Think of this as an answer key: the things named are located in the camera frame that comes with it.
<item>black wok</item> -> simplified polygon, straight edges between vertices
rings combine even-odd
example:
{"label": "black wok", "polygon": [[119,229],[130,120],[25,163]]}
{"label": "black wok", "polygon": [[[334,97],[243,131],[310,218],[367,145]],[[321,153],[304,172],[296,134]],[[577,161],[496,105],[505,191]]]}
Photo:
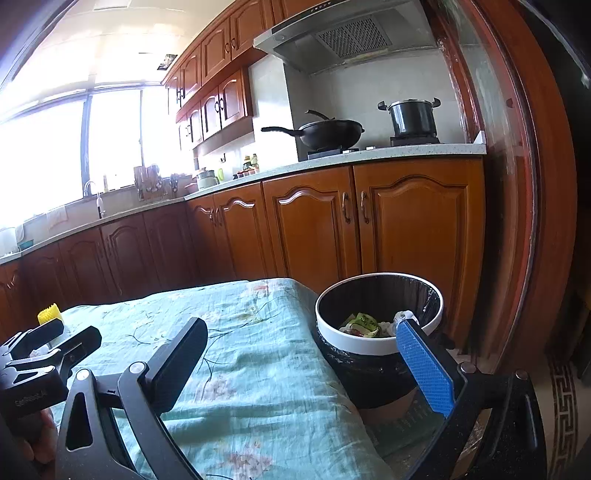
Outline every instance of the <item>black wok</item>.
{"label": "black wok", "polygon": [[300,137],[304,145],[312,150],[335,150],[342,148],[347,150],[355,145],[363,132],[363,126],[353,120],[335,120],[328,118],[315,110],[306,113],[319,116],[321,121],[305,124],[299,130],[290,130],[283,127],[264,127],[261,132],[283,132],[292,137]]}

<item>countertop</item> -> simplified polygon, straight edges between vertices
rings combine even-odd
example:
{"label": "countertop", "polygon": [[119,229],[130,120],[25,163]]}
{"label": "countertop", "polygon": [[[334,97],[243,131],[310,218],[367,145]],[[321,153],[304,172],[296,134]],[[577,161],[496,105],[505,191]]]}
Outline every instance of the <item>countertop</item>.
{"label": "countertop", "polygon": [[306,160],[284,167],[274,168],[272,170],[262,171],[255,175],[249,175],[248,177],[242,177],[236,180],[230,180],[223,182],[219,185],[209,187],[207,189],[200,190],[199,192],[180,197],[177,199],[163,200],[161,202],[148,203],[141,207],[126,210],[124,212],[115,213],[109,215],[103,219],[96,220],[94,222],[85,223],[71,230],[62,232],[58,235],[52,236],[43,242],[33,245],[31,248],[27,248],[23,252],[7,255],[6,257],[0,258],[0,265],[8,263],[17,258],[23,257],[35,250],[43,248],[53,242],[57,242],[67,236],[74,235],[75,233],[82,232],[86,229],[93,228],[104,223],[113,222],[119,220],[128,215],[134,215],[136,213],[145,212],[154,208],[162,207],[165,205],[172,205],[173,203],[185,202],[199,198],[211,193],[220,192],[222,190],[231,189],[234,187],[246,185],[249,183],[256,183],[258,181],[267,180],[273,177],[280,177],[288,174],[298,173],[307,170],[314,170],[317,168],[333,167],[336,165],[348,165],[352,163],[361,163],[366,161],[389,161],[393,158],[405,158],[413,157],[432,157],[432,156],[461,156],[461,155],[485,155],[486,144],[484,143],[484,136],[481,132],[476,141],[473,144],[426,144],[426,145],[405,145],[403,147],[387,147],[387,148],[376,148],[375,150],[361,150],[358,152],[351,152],[342,155],[333,155],[331,157],[317,158],[315,160]]}

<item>window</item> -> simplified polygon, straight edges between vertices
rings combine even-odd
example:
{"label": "window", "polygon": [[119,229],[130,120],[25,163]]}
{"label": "window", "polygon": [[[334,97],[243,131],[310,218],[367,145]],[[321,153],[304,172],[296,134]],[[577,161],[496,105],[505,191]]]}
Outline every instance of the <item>window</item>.
{"label": "window", "polygon": [[134,167],[142,164],[139,90],[106,92],[92,97],[88,162],[90,179],[100,191],[103,191],[103,175],[107,175],[109,189],[134,184]]}
{"label": "window", "polygon": [[0,224],[15,226],[82,198],[83,102],[0,125]]}

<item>stove burner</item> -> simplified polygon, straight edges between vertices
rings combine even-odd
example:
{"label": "stove burner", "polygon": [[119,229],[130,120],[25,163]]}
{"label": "stove burner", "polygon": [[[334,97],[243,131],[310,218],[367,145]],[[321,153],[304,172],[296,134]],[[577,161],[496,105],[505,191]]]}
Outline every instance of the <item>stove burner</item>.
{"label": "stove burner", "polygon": [[395,138],[390,137],[390,147],[402,147],[403,145],[424,145],[441,143],[437,137],[407,137]]}

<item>hand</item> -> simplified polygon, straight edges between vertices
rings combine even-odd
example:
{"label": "hand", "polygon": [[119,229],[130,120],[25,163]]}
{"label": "hand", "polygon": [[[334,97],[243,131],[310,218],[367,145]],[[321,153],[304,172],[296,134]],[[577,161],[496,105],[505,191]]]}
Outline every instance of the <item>hand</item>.
{"label": "hand", "polygon": [[40,413],[43,427],[39,440],[33,445],[23,438],[16,438],[15,441],[27,460],[30,462],[36,460],[44,466],[41,470],[41,478],[43,480],[53,480],[56,476],[57,427],[53,421],[53,413],[49,408],[42,410]]}

